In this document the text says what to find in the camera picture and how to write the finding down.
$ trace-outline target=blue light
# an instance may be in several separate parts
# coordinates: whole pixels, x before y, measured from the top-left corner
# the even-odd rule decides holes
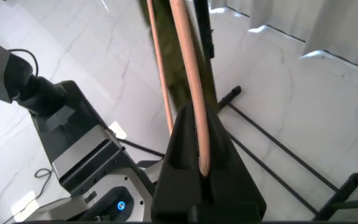
[[[122,211],[125,208],[125,202],[118,202],[117,208],[118,210]]]

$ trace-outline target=blue power button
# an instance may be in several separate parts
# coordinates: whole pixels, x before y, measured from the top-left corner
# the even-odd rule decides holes
[[[117,208],[120,211],[124,210],[125,209],[125,202],[118,202]]]

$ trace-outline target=white curtain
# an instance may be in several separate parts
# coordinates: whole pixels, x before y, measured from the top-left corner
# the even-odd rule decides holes
[[[210,0],[306,42],[303,54],[327,50],[358,65],[358,0]]]

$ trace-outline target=metal stand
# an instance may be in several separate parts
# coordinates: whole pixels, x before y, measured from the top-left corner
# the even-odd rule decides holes
[[[316,170],[310,167],[307,163],[301,160],[297,155],[295,155],[291,150],[285,147],[280,141],[275,139],[272,135],[270,135],[266,130],[260,127],[255,121],[250,119],[247,115],[245,115],[242,111],[236,108],[231,101],[240,94],[241,87],[236,86],[230,91],[220,102],[219,109],[221,110],[226,105],[232,108],[237,114],[239,114],[242,118],[248,121],[251,125],[253,125],[256,129],[258,129],[262,134],[268,137],[272,142],[274,142],[280,149],[285,151],[289,156],[294,158],[297,162],[299,162],[304,168],[310,171],[314,176],[316,176],[320,181],[326,184],[330,189],[335,191],[335,194],[328,200],[328,202],[322,207],[320,211],[317,211],[312,205],[310,205],[302,196],[300,196],[295,190],[293,190],[284,180],[282,180],[272,169],[266,166],[258,157],[256,157],[248,148],[245,147],[238,139],[236,139],[229,132],[228,135],[236,143],[244,152],[246,152],[254,161],[256,161],[262,168],[264,168],[274,179],[276,179],[284,188],[286,188],[296,199],[298,199],[308,210],[315,214],[313,220],[329,220],[334,213],[339,209],[344,208],[358,208],[358,200],[345,202],[349,196],[355,191],[358,187],[358,173],[354,173],[350,175],[349,179],[338,189],[333,185],[329,180],[325,179],[321,174],[319,174]]]

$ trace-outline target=copper tube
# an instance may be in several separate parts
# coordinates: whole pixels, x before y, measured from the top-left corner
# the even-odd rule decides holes
[[[172,114],[171,114],[171,109],[170,109],[170,105],[169,105],[168,88],[167,88],[167,82],[165,81],[165,74],[164,74],[164,68],[163,68],[163,63],[162,63],[160,43],[158,41],[157,28],[155,26],[155,18],[154,18],[154,10],[153,10],[152,0],[147,0],[147,7],[149,9],[150,24],[152,27],[155,55],[157,56],[157,65],[158,65],[158,72],[160,74],[162,97],[163,97],[164,105],[165,105],[165,115],[167,115],[168,130],[169,130],[169,135],[171,135],[172,129],[173,129],[173,121],[172,121]]]
[[[170,0],[173,20],[177,29],[181,53],[185,62],[187,79],[189,82],[191,100],[197,127],[199,166],[203,176],[209,173],[209,132],[206,119],[205,102],[200,75],[196,61],[196,53],[191,38],[190,25],[184,0]]]

